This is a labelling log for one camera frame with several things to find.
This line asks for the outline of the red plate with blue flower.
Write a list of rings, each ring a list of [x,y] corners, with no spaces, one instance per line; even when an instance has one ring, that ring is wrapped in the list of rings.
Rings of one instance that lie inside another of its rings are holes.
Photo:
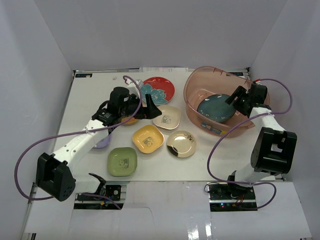
[[[173,83],[160,76],[146,79],[140,89],[142,92],[142,101],[147,103],[146,95],[150,94],[152,101],[156,106],[169,103],[175,95],[175,87]]]

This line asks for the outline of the orange woven round plate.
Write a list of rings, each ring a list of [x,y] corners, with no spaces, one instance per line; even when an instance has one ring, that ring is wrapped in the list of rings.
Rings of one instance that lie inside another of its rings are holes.
[[[122,125],[124,126],[131,126],[134,125],[138,122],[138,119],[133,118],[129,118],[129,117],[125,117],[121,120]]]

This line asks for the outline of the dark teal round plate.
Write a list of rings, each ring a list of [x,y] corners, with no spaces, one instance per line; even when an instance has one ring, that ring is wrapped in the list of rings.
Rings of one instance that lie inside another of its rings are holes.
[[[214,94],[205,98],[197,107],[197,112],[218,123],[224,123],[234,116],[236,109],[225,103],[227,94]]]

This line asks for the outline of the purple square panda plate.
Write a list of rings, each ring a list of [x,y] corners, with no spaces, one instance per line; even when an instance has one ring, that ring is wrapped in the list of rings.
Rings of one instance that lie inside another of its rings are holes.
[[[102,149],[105,148],[111,141],[112,135],[109,134],[107,137],[105,137],[104,139],[102,139],[101,141],[99,141],[94,148],[95,149]]]

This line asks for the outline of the cream round plate black mark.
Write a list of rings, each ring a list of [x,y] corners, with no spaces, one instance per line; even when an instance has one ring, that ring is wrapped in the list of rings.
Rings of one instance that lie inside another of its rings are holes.
[[[197,149],[194,135],[185,130],[177,130],[169,135],[166,141],[168,151],[178,158],[188,158]]]

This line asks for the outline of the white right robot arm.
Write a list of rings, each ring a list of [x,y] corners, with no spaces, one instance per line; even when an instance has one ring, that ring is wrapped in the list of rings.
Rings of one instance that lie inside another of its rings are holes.
[[[292,166],[298,137],[276,121],[276,113],[265,104],[267,93],[266,86],[253,83],[248,90],[238,86],[225,101],[259,128],[250,163],[227,179],[225,192],[233,200],[243,195],[244,188],[269,176],[287,174]]]

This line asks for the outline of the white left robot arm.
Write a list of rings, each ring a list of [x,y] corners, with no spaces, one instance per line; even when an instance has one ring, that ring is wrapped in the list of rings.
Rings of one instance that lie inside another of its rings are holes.
[[[109,100],[99,106],[83,131],[53,153],[39,156],[36,185],[60,202],[72,194],[82,193],[88,193],[96,200],[103,198],[106,181],[102,177],[94,173],[74,177],[73,171],[92,148],[121,124],[122,119],[154,119],[162,114],[150,94],[145,100],[146,106],[143,106],[137,94],[130,93],[125,87],[115,87]]]

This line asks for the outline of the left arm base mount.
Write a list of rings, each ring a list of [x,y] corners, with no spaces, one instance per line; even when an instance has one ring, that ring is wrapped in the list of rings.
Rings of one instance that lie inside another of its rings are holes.
[[[89,204],[92,201],[101,201],[101,206],[107,207],[109,204],[121,200],[122,186],[120,184],[107,184],[101,176],[94,173],[89,173],[89,175],[99,181],[99,186],[95,192],[78,193],[76,196],[78,202]]]

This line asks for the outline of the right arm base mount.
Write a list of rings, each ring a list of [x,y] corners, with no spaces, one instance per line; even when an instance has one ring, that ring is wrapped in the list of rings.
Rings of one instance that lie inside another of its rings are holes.
[[[233,183],[209,182],[204,186],[211,212],[256,211],[257,201],[253,187]]]

